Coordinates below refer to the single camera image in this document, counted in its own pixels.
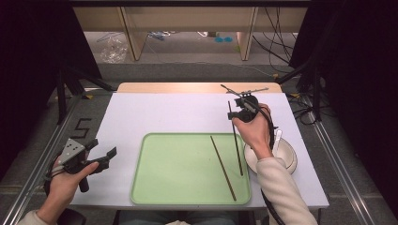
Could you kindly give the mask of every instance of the green tray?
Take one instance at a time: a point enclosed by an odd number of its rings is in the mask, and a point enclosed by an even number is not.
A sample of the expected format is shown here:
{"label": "green tray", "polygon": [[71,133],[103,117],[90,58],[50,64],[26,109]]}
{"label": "green tray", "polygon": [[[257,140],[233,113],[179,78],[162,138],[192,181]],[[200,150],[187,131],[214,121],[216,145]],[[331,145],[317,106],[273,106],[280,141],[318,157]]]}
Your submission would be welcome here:
{"label": "green tray", "polygon": [[[233,195],[210,139],[216,143]],[[251,198],[243,141],[232,133],[149,133],[137,164],[131,200],[136,204],[244,204]]]}

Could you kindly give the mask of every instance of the wooden stick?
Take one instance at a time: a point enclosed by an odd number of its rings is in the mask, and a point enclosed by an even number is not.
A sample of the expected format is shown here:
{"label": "wooden stick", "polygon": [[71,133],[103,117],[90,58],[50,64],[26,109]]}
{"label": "wooden stick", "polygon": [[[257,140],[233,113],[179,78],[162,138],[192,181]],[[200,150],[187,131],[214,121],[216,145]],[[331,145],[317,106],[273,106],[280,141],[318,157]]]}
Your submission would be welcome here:
{"label": "wooden stick", "polygon": [[234,198],[234,201],[236,202],[237,197],[235,196],[234,190],[232,189],[231,183],[229,182],[228,175],[226,174],[225,168],[223,167],[223,164],[222,164],[222,158],[220,157],[219,151],[217,150],[217,147],[216,147],[216,143],[214,143],[213,137],[211,135],[210,135],[210,139],[213,142],[213,146],[214,146],[214,149],[216,150],[217,157],[219,158],[219,162],[222,165],[222,171],[224,173],[226,182],[228,183],[229,190],[231,191],[232,198]]}
{"label": "wooden stick", "polygon": [[[229,101],[228,101],[228,107],[229,107],[229,112],[231,112],[231,103],[229,103]],[[243,176],[242,163],[240,162],[239,148],[237,147],[237,133],[235,132],[234,123],[232,123],[232,130],[234,130],[235,147],[237,148],[237,161],[239,163],[240,175]]]}

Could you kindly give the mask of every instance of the leg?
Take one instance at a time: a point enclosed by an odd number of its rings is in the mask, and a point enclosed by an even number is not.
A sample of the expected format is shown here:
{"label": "leg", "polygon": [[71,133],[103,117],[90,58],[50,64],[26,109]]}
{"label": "leg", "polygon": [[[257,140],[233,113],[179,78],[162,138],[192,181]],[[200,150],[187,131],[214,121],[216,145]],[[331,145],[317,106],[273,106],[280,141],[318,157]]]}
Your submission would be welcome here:
{"label": "leg", "polygon": [[192,225],[237,225],[237,211],[192,211],[186,222]]}
{"label": "leg", "polygon": [[164,225],[177,220],[174,211],[121,211],[120,225]]}

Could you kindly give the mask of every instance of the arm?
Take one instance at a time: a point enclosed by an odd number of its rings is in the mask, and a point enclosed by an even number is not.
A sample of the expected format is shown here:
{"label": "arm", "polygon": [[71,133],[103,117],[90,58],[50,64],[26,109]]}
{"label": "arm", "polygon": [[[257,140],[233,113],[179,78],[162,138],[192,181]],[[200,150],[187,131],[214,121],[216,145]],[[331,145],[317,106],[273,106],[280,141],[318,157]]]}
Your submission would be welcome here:
{"label": "arm", "polygon": [[[259,104],[269,116],[269,107]],[[232,122],[242,139],[258,158],[256,165],[260,186],[276,212],[285,224],[316,224],[314,216],[302,200],[299,190],[281,158],[274,157],[269,147],[268,122],[258,113],[251,122],[244,123],[238,118]],[[270,216],[270,224],[277,224]]]}
{"label": "arm", "polygon": [[91,174],[99,166],[94,162],[86,166],[76,174],[62,172],[56,175],[50,186],[50,194],[38,211],[31,211],[21,220],[18,225],[53,225],[70,204],[76,192],[79,182]]}

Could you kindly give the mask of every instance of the sleeve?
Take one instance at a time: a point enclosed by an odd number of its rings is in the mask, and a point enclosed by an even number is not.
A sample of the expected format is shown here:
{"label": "sleeve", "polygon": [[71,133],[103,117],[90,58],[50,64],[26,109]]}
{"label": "sleeve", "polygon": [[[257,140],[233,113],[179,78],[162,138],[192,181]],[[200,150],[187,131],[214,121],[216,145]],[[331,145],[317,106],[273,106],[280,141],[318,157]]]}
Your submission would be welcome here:
{"label": "sleeve", "polygon": [[[285,224],[317,224],[281,158],[263,158],[257,162],[256,169],[264,194]],[[272,216],[269,218],[269,224],[277,224]]]}
{"label": "sleeve", "polygon": [[37,210],[30,211],[18,222],[18,225],[48,225],[36,215]]}

